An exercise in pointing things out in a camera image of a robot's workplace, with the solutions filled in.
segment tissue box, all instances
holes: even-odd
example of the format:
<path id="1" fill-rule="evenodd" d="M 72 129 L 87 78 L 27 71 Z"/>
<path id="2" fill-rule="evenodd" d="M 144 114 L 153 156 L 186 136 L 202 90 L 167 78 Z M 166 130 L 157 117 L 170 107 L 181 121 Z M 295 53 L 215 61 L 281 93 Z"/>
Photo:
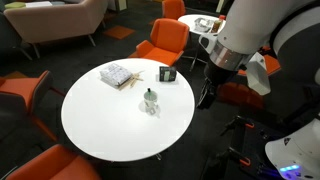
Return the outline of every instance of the tissue box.
<path id="1" fill-rule="evenodd" d="M 175 81 L 177 71 L 175 67 L 160 66 L 159 81 Z"/>
<path id="2" fill-rule="evenodd" d="M 132 73 L 127 69 L 112 63 L 102 69 L 100 71 L 100 75 L 102 80 L 108 82 L 109 84 L 120 86 L 132 76 Z"/>

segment dark carpet floor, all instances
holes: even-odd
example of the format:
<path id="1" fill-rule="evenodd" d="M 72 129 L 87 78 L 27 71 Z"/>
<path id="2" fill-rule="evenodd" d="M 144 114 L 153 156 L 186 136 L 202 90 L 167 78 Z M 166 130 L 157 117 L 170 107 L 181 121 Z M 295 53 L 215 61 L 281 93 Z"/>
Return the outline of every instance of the dark carpet floor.
<path id="1" fill-rule="evenodd" d="M 157 2 L 146 0 L 128 2 L 128 10 L 106 21 L 106 29 L 115 25 L 134 29 L 135 32 L 128 37 L 117 40 L 105 36 L 103 32 L 106 29 L 99 27 L 93 35 L 96 47 L 91 46 L 87 37 L 77 37 L 40 44 L 41 58 L 33 61 L 29 61 L 16 50 L 1 52 L 0 76 L 20 71 L 29 77 L 37 77 L 44 70 L 49 70 L 54 76 L 54 86 L 67 92 L 81 75 L 92 68 L 112 60 L 128 57 L 135 51 L 137 44 L 149 39 L 152 26 L 148 23 L 161 17 L 162 11 L 161 4 Z M 187 13 L 199 12 L 188 9 Z M 197 38 L 193 36 L 193 43 L 197 41 Z M 26 47 L 26 49 L 35 57 L 31 47 Z M 208 58 L 205 52 L 200 54 L 201 58 Z M 190 65 L 191 60 L 181 59 L 177 66 L 190 83 L 197 101 L 204 81 L 204 64 L 196 63 L 192 72 L 188 71 Z M 233 81 L 246 83 L 242 77 L 235 77 Z M 272 75 L 270 83 L 272 92 L 264 97 L 266 110 L 284 117 L 305 102 L 301 86 L 287 80 L 282 72 Z M 57 134 L 59 143 L 88 158 L 103 179 L 112 180 L 199 179 L 208 155 L 224 151 L 228 147 L 232 132 L 228 132 L 223 137 L 220 137 L 219 133 L 225 123 L 229 122 L 238 112 L 238 107 L 220 102 L 214 102 L 208 110 L 195 109 L 191 125 L 175 144 L 161 153 L 163 156 L 161 161 L 158 161 L 156 157 L 151 157 L 134 162 L 111 163 L 87 156 L 68 140 L 61 126 L 62 102 L 62 97 L 48 92 L 35 114 Z M 40 138 L 41 133 L 35 135 L 35 131 L 31 129 L 32 127 L 21 125 L 19 131 L 13 133 L 9 139 L 0 142 L 0 177 L 12 169 L 15 164 L 23 164 L 39 154 L 41 150 L 35 146 L 36 144 L 42 144 L 46 148 L 53 145 L 48 139 Z"/>

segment small black object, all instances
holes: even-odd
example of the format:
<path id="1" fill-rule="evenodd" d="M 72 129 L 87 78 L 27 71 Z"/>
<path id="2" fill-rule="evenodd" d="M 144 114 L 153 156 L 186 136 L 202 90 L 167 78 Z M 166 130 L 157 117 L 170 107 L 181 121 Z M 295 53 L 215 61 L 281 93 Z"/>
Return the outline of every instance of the small black object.
<path id="1" fill-rule="evenodd" d="M 159 81 L 169 82 L 176 80 L 177 70 L 175 67 L 160 66 L 159 71 Z"/>

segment beige sofa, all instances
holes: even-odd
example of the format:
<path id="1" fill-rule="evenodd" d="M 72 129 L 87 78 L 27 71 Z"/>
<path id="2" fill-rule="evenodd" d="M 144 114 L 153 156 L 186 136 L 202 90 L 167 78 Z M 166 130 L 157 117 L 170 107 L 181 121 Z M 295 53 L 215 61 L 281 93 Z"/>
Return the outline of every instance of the beige sofa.
<path id="1" fill-rule="evenodd" d="M 108 0 L 83 0 L 78 4 L 8 9 L 5 16 L 22 39 L 36 43 L 93 34 L 104 18 Z"/>

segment round white table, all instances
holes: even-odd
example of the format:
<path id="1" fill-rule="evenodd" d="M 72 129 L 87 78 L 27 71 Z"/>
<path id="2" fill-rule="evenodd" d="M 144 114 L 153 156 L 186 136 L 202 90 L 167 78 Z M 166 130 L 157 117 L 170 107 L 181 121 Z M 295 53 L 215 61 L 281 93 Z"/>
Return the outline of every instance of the round white table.
<path id="1" fill-rule="evenodd" d="M 100 78 L 100 70 L 116 63 L 143 81 L 119 91 Z M 192 89 L 177 72 L 176 81 L 159 82 L 159 66 L 148 59 L 122 59 L 100 65 L 84 74 L 68 91 L 61 110 L 69 139 L 91 156 L 110 161 L 147 158 L 176 142 L 194 113 Z M 157 92 L 158 108 L 146 112 L 143 94 Z"/>
<path id="2" fill-rule="evenodd" d="M 201 15 L 201 14 L 188 14 L 188 15 L 184 15 L 181 16 L 178 21 L 185 23 L 186 25 L 189 26 L 189 31 L 198 35 L 203 34 L 203 32 L 200 31 L 196 31 L 195 30 L 195 20 L 198 18 L 204 18 L 204 19 L 208 19 L 208 20 L 218 20 L 219 18 L 217 17 L 213 17 L 213 16 L 207 16 L 207 15 Z M 219 29 L 218 29 L 218 33 L 221 31 L 221 29 L 223 29 L 224 25 L 226 24 L 226 21 L 223 20 L 222 24 L 220 25 Z"/>

